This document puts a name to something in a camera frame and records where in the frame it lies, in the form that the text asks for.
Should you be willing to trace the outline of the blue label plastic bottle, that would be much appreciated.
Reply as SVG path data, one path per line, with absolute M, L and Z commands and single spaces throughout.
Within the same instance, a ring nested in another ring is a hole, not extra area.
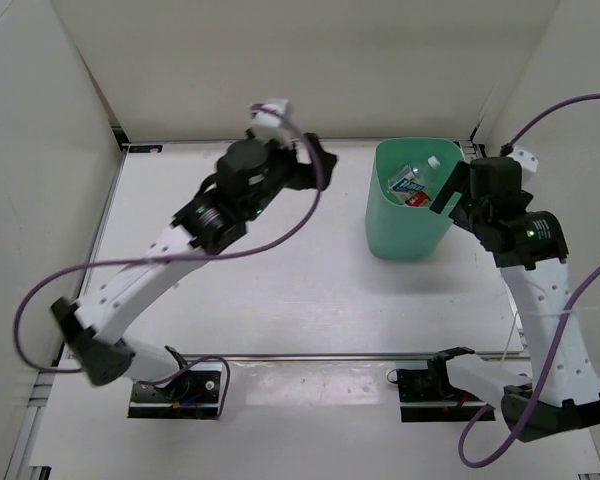
M 432 173 L 439 167 L 440 161 L 435 156 L 421 164 L 407 164 L 388 180 L 389 190 L 398 193 L 423 191 L 429 185 Z

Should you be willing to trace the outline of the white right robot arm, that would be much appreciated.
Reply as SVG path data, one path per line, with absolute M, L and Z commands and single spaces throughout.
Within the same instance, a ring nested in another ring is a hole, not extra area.
M 499 410 L 522 442 L 600 424 L 600 378 L 571 314 L 568 249 L 558 219 L 530 212 L 523 167 L 511 157 L 458 163 L 434 200 L 439 213 L 453 194 L 453 223 L 491 253 L 517 307 L 532 378 L 514 375 L 456 347 L 428 362 L 440 399 L 464 391 Z

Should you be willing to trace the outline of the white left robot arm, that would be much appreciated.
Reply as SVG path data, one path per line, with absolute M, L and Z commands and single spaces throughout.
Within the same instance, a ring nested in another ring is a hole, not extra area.
M 127 377 L 155 385 L 168 400 L 186 395 L 190 377 L 179 354 L 136 342 L 125 332 L 171 287 L 245 236 L 248 223 L 283 189 L 326 189 L 337 157 L 323 149 L 317 135 L 303 138 L 313 156 L 309 164 L 299 161 L 293 145 L 264 143 L 253 135 L 232 143 L 139 264 L 123 267 L 88 295 L 51 305 L 63 339 L 92 385 Z

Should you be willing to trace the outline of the aluminium table edge rail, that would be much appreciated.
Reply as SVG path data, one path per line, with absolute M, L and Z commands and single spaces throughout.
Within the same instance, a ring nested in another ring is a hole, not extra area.
M 432 352 L 416 353 L 318 353 L 318 354 L 181 354 L 187 360 L 200 356 L 221 356 L 229 361 L 424 361 L 432 357 Z M 478 352 L 481 358 L 492 361 L 501 360 L 502 352 Z M 508 352 L 505 360 L 529 360 L 528 352 Z

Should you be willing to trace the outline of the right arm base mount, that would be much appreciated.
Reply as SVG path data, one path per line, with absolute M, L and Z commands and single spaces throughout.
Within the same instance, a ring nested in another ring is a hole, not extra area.
M 386 381 L 397 388 L 402 423 L 466 423 L 485 403 L 449 384 L 444 370 L 452 358 L 475 354 L 454 347 L 428 357 L 397 362 L 386 372 Z

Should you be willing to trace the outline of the red label plastic bottle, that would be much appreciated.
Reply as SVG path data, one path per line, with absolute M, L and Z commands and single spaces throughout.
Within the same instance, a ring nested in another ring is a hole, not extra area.
M 400 194 L 404 204 L 409 207 L 420 208 L 430 202 L 429 196 L 423 191 L 407 191 Z

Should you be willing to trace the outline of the green plastic bin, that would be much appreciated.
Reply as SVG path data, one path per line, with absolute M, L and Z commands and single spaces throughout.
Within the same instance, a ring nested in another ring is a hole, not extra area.
M 388 180 L 407 164 L 421 164 L 435 156 L 440 167 L 423 190 L 430 202 L 414 208 L 392 192 Z M 434 252 L 451 226 L 448 215 L 459 196 L 455 194 L 441 214 L 429 209 L 441 187 L 464 155 L 456 143 L 442 138 L 407 137 L 383 140 L 375 149 L 365 212 L 369 250 L 385 260 L 416 260 Z

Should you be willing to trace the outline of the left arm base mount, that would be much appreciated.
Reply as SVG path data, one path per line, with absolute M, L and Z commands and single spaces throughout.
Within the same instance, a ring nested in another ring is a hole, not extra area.
M 222 357 L 207 356 L 166 385 L 134 383 L 130 419 L 218 420 L 225 406 L 231 368 Z

